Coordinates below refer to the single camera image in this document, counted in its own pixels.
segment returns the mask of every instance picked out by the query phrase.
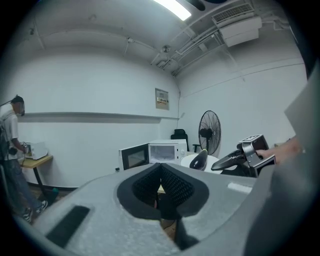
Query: ceiling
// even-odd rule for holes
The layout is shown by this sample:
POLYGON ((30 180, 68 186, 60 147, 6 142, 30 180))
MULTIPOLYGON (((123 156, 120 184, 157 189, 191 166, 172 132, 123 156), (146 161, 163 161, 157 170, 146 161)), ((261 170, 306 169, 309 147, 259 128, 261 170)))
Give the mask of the ceiling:
POLYGON ((219 33, 216 39, 204 37, 217 30, 210 15, 217 7, 247 2, 256 15, 285 19, 272 0, 228 0, 222 5, 199 0, 204 11, 190 4, 191 0, 177 1, 191 13, 185 21, 153 0, 42 0, 17 30, 11 48, 21 56, 56 47, 99 47, 177 75, 224 43, 219 33), (165 45, 170 46, 169 52, 163 51, 165 45))

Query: white t-shirt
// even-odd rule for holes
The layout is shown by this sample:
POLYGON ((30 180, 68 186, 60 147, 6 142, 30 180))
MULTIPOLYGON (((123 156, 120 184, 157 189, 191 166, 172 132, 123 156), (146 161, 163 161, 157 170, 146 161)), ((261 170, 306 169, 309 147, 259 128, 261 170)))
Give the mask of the white t-shirt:
MULTIPOLYGON (((18 117, 13 112, 13 107, 11 104, 6 104, 0 107, 0 119, 3 120, 4 129, 6 132, 6 136, 8 141, 10 141, 10 148, 16 148, 12 143, 12 139, 18 138, 18 117)), ((17 159, 17 154, 12 155, 8 154, 8 160, 17 159)))

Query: table leg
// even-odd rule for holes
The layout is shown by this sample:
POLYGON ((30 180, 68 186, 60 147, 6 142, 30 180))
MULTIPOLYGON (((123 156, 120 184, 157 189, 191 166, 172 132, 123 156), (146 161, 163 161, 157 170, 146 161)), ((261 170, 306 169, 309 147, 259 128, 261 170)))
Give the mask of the table leg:
POLYGON ((42 181, 40 179, 37 167, 33 168, 33 172, 34 172, 36 181, 39 184, 40 190, 42 192, 42 194, 39 196, 38 200, 39 201, 47 200, 48 201, 48 205, 49 206, 52 205, 54 203, 54 201, 56 200, 56 197, 57 197, 58 193, 57 192, 53 192, 53 191, 46 191, 45 190, 44 185, 42 184, 42 181))

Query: standing fan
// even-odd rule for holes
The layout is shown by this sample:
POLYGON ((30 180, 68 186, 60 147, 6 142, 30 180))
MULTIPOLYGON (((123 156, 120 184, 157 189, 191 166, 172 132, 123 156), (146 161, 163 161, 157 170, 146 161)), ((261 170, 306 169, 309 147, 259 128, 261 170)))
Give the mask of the standing fan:
POLYGON ((208 155, 216 152, 221 139, 221 126, 215 112, 208 110, 203 114, 199 124, 198 136, 202 150, 206 149, 208 155))

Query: person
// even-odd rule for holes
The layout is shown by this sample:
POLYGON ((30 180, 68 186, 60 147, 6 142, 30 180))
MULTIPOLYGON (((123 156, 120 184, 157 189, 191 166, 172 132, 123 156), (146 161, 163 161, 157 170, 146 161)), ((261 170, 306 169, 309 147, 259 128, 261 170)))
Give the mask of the person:
POLYGON ((264 159, 274 155, 276 164, 281 164, 286 161, 286 159, 294 157, 302 151, 303 148, 295 136, 280 146, 268 150, 257 150, 256 153, 264 159))
POLYGON ((33 209, 40 214, 48 207, 48 202, 46 200, 41 202, 32 194, 18 161, 18 150, 24 154, 27 153, 27 148, 22 146, 18 140, 17 114, 24 115, 24 111, 24 99, 18 95, 11 103, 0 107, 0 119, 6 133, 8 144, 7 154, 3 157, 4 161, 2 164, 7 181, 9 202, 16 213, 30 223, 33 209), (24 207, 21 195, 25 197, 30 207, 24 207))

